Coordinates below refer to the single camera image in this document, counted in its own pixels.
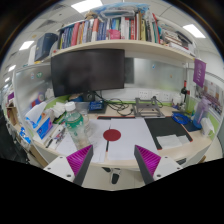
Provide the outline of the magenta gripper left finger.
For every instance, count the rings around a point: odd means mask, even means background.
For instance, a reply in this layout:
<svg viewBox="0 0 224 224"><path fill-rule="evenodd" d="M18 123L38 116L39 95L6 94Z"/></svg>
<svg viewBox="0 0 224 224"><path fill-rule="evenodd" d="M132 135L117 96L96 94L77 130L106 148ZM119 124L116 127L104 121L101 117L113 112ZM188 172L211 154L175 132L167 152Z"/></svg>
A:
<svg viewBox="0 0 224 224"><path fill-rule="evenodd" d="M93 146L89 145L66 157L74 173L73 183L81 186L93 156Z"/></svg>

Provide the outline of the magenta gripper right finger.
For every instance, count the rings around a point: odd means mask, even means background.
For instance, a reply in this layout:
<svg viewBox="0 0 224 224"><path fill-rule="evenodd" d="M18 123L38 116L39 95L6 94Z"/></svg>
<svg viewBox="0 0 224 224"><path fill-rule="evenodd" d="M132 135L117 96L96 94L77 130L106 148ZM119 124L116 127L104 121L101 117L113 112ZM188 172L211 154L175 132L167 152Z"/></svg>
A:
<svg viewBox="0 0 224 224"><path fill-rule="evenodd" d="M146 185L152 183L154 181L153 175L161 157L138 145L134 148L134 156L138 163L144 183Z"/></svg>

